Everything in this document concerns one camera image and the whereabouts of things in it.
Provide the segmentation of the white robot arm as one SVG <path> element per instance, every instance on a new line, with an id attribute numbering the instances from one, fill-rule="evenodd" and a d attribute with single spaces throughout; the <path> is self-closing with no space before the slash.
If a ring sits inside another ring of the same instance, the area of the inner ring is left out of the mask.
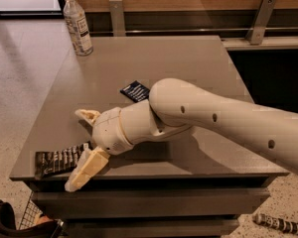
<path id="1" fill-rule="evenodd" d="M 65 184 L 81 189 L 114 155 L 143 142 L 159 142 L 202 127 L 264 154 L 298 175 L 298 113 L 222 97 L 187 81 L 165 78 L 138 103 L 104 111 L 79 109 L 92 128 L 94 149 L 85 149 Z"/>

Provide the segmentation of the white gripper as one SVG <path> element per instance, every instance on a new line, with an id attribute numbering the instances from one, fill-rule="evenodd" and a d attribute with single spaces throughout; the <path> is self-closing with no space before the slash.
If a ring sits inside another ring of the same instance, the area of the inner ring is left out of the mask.
<path id="1" fill-rule="evenodd" d="M 120 113 L 121 108 L 118 107 L 101 114 L 96 110 L 85 109 L 74 112 L 79 119 L 93 126 L 92 139 L 98 147 L 82 152 L 76 168 L 65 184 L 67 192 L 81 189 L 108 164 L 110 155 L 119 155 L 133 149 L 133 145 L 124 135 Z"/>

